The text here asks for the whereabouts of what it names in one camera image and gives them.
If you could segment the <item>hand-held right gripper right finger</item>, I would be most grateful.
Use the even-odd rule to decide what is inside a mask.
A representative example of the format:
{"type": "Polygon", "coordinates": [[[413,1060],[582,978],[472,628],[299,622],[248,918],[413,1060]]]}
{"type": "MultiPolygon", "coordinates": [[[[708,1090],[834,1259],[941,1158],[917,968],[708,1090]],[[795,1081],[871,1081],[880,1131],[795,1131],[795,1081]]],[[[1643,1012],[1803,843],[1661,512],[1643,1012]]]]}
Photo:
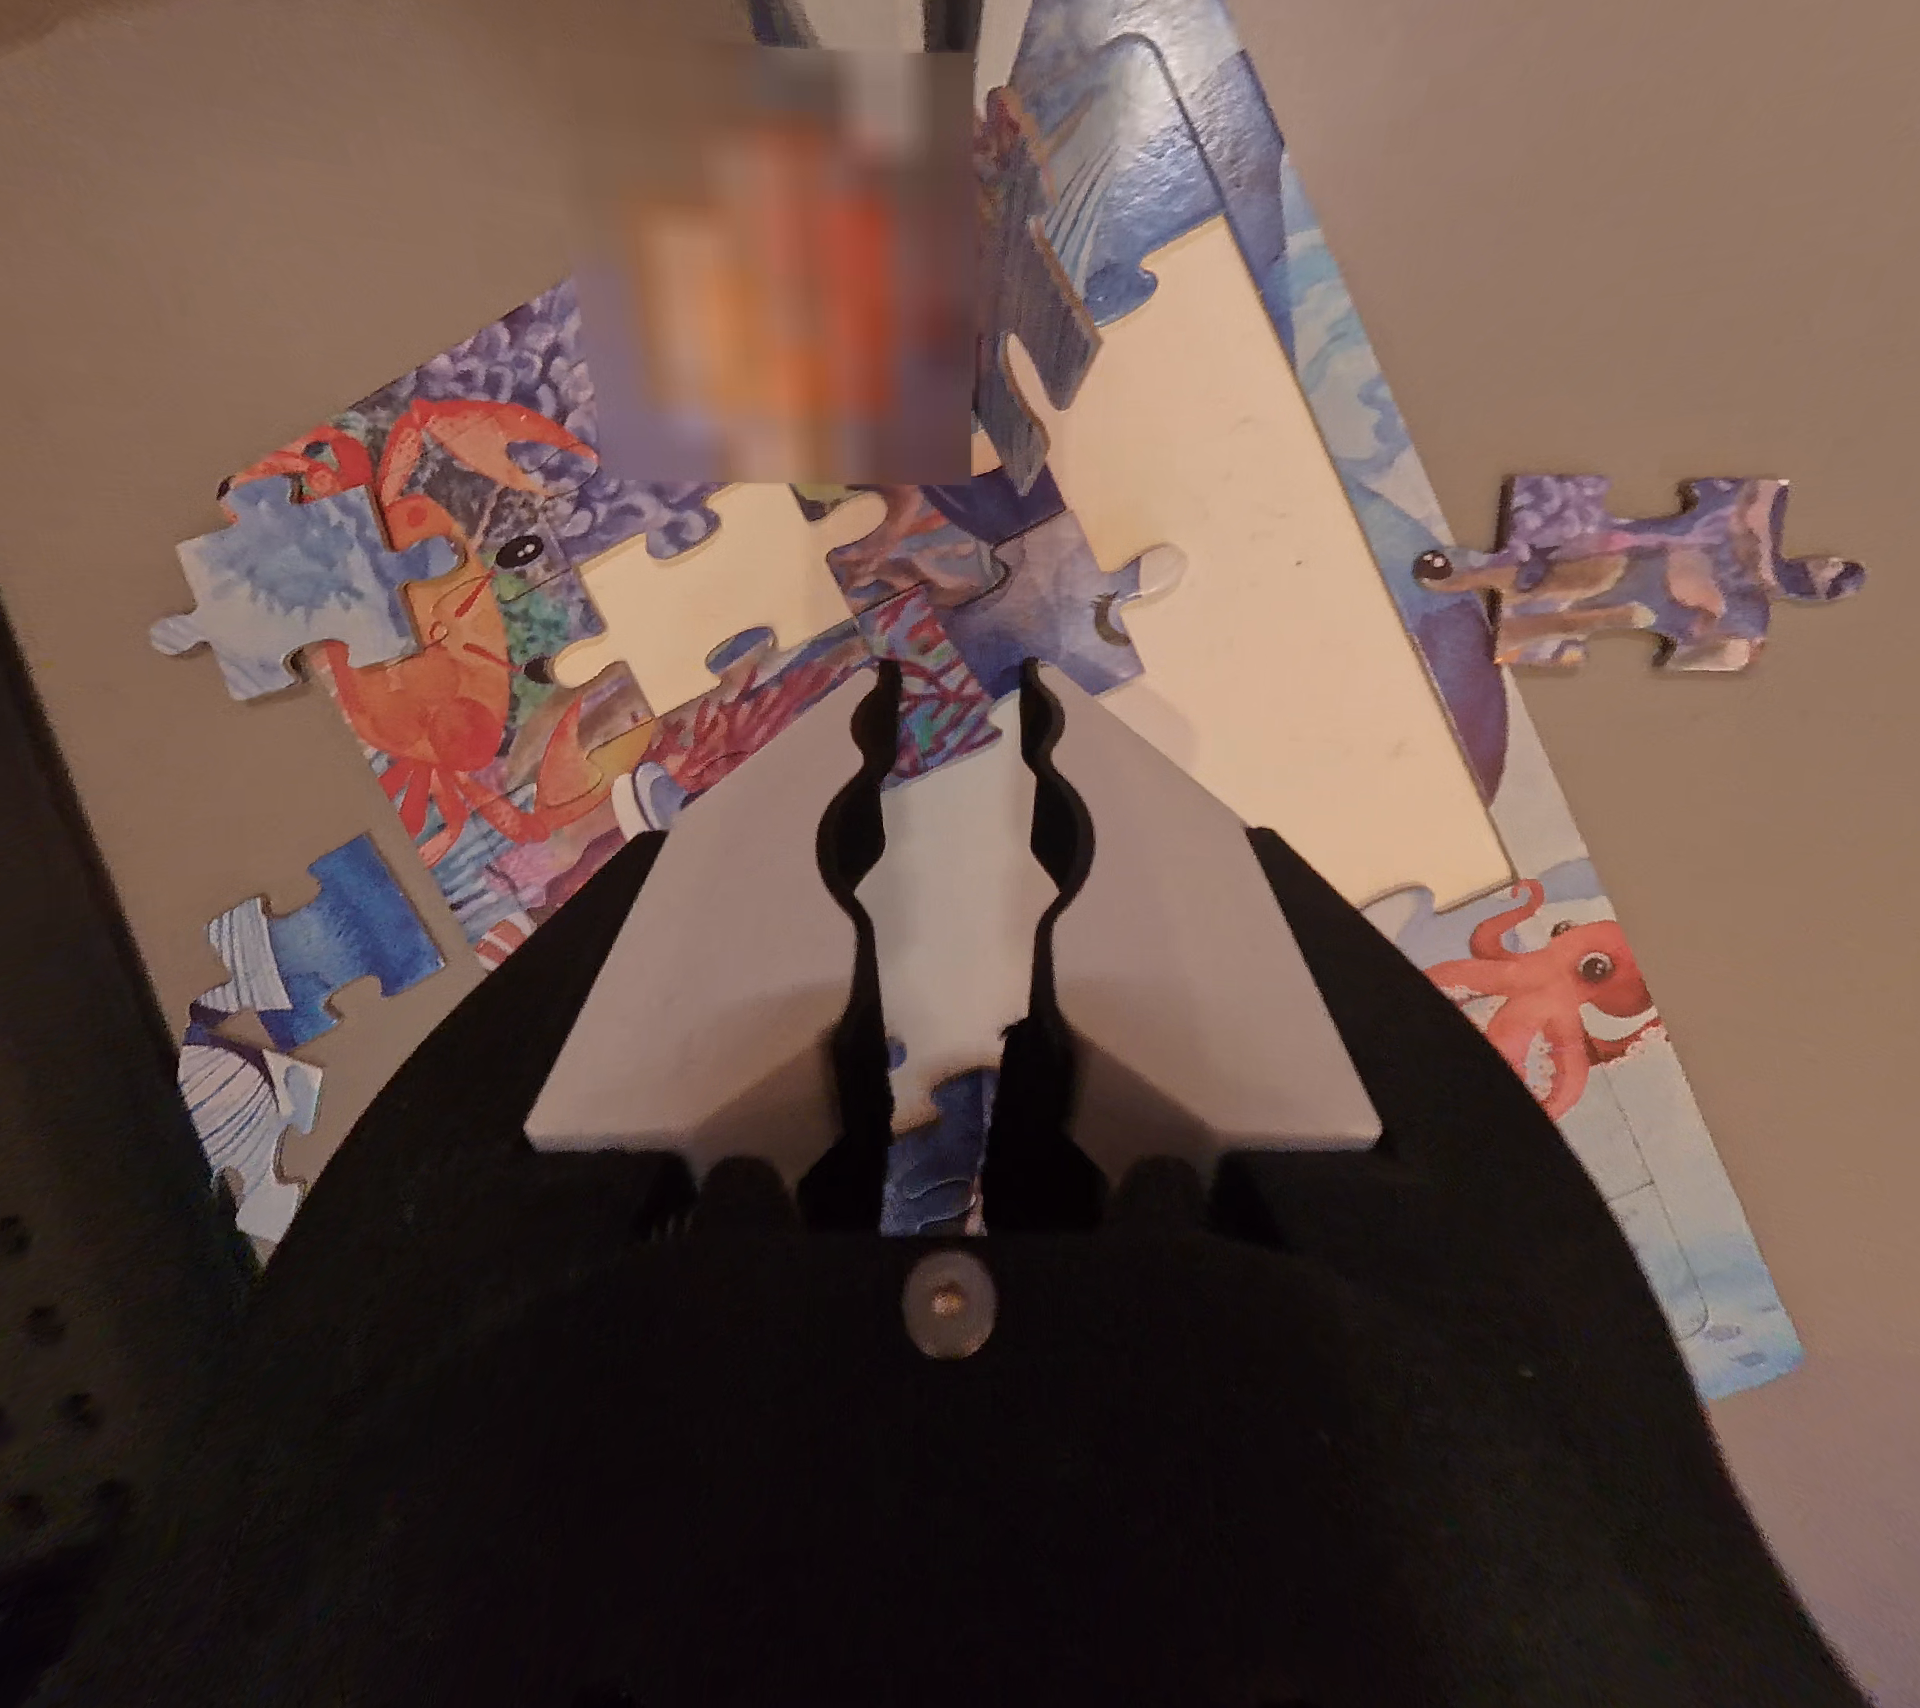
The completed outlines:
{"type": "Polygon", "coordinates": [[[1016,694],[1016,1207],[1382,1123],[1248,829],[1065,674],[1016,694]]]}

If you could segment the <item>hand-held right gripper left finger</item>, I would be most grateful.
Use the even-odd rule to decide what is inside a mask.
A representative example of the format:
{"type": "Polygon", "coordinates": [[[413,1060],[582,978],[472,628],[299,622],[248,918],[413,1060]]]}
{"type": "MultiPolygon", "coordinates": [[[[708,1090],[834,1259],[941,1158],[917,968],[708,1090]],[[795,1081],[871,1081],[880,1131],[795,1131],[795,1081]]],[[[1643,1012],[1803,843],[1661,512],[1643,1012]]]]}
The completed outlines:
{"type": "Polygon", "coordinates": [[[661,836],[523,1132],[542,1151],[767,1161],[877,1202],[891,1144],[874,920],[898,664],[860,669],[661,836]]]}

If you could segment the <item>red coral puzzle piece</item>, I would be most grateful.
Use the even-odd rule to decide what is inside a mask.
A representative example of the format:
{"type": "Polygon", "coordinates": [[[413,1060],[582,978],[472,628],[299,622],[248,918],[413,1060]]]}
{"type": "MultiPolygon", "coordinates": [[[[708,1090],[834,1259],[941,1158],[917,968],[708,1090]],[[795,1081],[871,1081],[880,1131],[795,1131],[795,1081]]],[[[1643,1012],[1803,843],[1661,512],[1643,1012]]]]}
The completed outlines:
{"type": "Polygon", "coordinates": [[[999,739],[994,698],[948,637],[944,615],[922,588],[856,615],[871,654],[898,664],[898,744],[887,786],[911,783],[999,739]]]}
{"type": "Polygon", "coordinates": [[[658,722],[651,761],[693,800],[868,664],[861,641],[843,641],[779,666],[761,657],[741,661],[727,669],[721,688],[658,722]]]}

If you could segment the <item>grey blue puzzle piece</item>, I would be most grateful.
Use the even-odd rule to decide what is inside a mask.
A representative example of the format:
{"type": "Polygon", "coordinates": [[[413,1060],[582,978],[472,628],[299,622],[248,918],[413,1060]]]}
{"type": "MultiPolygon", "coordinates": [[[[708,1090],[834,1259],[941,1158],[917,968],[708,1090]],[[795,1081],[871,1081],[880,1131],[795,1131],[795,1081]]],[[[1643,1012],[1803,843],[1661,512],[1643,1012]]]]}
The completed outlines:
{"type": "Polygon", "coordinates": [[[1062,512],[995,545],[1003,568],[994,588],[941,616],[967,670],[998,701],[1022,685],[1028,658],[1056,664],[1089,694],[1144,675],[1125,616],[1182,583],[1188,554],[1153,545],[1118,570],[1098,566],[1082,522],[1062,512]]]}

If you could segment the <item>sea animal jigsaw puzzle tray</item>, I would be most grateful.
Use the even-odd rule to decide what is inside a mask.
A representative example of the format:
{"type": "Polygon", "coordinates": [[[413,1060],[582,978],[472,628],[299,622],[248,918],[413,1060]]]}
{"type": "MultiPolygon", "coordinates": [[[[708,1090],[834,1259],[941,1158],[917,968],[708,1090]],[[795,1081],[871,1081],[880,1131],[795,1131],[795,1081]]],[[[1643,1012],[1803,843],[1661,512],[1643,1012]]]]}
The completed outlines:
{"type": "MultiPolygon", "coordinates": [[[[922,492],[994,549],[1070,512],[1105,570],[1188,554],[1126,610],[1144,675],[1097,698],[1293,838],[1504,1054],[1704,1395],[1787,1375],[1799,1332],[1483,601],[1410,576],[1447,547],[1438,500],[1227,2],[1035,0],[1012,88],[1100,351],[1028,494],[988,440],[971,480],[922,492]]],[[[860,491],[800,488],[726,538],[707,488],[618,480],[571,284],[233,485],[272,473],[299,500],[366,488],[388,532],[463,540],[488,581],[395,664],[335,643],[316,664],[485,967],[616,833],[690,803],[651,761],[665,715],[741,661],[863,643],[830,549],[798,540],[860,491]]]]}

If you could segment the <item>pale blue white puzzle piece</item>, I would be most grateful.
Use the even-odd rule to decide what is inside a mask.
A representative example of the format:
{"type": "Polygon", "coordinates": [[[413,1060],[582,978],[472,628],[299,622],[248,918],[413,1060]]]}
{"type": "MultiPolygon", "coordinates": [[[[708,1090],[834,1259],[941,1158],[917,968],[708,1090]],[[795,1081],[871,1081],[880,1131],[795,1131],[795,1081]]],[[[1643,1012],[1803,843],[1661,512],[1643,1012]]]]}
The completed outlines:
{"type": "Polygon", "coordinates": [[[159,616],[150,643],[167,657],[206,647],[228,694],[246,701],[292,688],[293,658],[341,643],[350,666],[421,650],[403,588],[460,568],[447,538],[395,549],[366,488],[299,500],[286,473],[228,491],[225,527],[176,549],[194,605],[159,616]]]}

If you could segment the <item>blue puzzle piece striped end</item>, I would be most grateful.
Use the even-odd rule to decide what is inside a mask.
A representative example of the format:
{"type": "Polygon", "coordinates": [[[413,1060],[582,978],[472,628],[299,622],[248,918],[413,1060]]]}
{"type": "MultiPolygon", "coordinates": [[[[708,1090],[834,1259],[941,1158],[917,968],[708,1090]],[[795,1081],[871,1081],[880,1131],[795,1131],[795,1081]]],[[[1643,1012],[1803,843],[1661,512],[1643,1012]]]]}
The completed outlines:
{"type": "Polygon", "coordinates": [[[254,1012],[276,1050],[293,1050],[333,1029],[332,996],[376,978],[397,996],[443,968],[443,954],[397,885],[368,833],[310,865],[320,891],[283,915],[261,895],[225,908],[206,941],[228,980],[188,1008],[184,1037],[212,1041],[233,1016],[254,1012]]]}

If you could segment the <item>white blue striped puzzle piece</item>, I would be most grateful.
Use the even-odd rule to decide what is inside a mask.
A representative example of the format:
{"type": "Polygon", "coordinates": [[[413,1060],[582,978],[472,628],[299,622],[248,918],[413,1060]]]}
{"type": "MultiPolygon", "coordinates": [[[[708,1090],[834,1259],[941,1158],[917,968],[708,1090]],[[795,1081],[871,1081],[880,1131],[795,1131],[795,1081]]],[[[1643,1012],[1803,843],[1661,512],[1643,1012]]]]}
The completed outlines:
{"type": "Polygon", "coordinates": [[[303,1184],[276,1166],[282,1135],[313,1128],[323,1071],[276,1049],[218,1034],[215,1016],[210,1002],[191,1002],[176,1085],[214,1184],[224,1186],[231,1172],[238,1178],[238,1230],[275,1249],[303,1197],[303,1184]]]}

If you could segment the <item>black perforated chair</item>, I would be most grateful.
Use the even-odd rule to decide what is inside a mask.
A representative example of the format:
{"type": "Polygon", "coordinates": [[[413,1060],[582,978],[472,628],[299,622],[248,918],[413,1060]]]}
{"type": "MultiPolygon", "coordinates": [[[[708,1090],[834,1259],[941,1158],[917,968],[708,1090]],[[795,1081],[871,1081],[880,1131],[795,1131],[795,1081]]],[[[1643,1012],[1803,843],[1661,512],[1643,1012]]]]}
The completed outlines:
{"type": "Polygon", "coordinates": [[[2,1701],[69,1649],[246,1295],[176,1047],[2,626],[2,1701]]]}

